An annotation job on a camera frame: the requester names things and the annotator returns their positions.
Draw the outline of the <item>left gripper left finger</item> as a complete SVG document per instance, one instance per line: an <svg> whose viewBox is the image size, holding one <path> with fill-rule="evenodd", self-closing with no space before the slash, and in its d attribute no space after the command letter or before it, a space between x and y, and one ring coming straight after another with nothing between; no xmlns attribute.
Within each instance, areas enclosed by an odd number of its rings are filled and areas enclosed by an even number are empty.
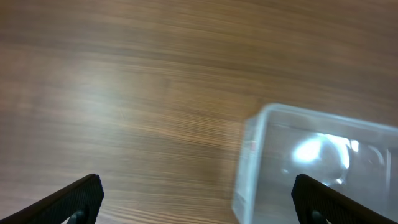
<svg viewBox="0 0 398 224"><path fill-rule="evenodd" d="M98 174L89 174L1 220L2 224L94 224L104 199Z"/></svg>

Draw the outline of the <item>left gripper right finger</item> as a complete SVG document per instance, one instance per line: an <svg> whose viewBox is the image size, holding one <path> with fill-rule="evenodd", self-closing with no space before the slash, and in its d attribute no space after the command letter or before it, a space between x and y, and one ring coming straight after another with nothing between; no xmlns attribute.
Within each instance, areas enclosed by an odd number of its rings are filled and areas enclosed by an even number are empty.
<svg viewBox="0 0 398 224"><path fill-rule="evenodd" d="M296 176L291 197L300 224L397 224L305 174Z"/></svg>

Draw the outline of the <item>clear plastic container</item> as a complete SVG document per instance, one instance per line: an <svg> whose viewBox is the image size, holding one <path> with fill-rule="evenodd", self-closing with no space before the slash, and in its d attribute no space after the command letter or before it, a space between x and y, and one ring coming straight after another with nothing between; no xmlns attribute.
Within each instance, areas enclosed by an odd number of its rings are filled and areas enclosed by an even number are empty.
<svg viewBox="0 0 398 224"><path fill-rule="evenodd" d="M305 174L397 220L397 128L282 104L246 120L232 209L240 223L296 223Z"/></svg>

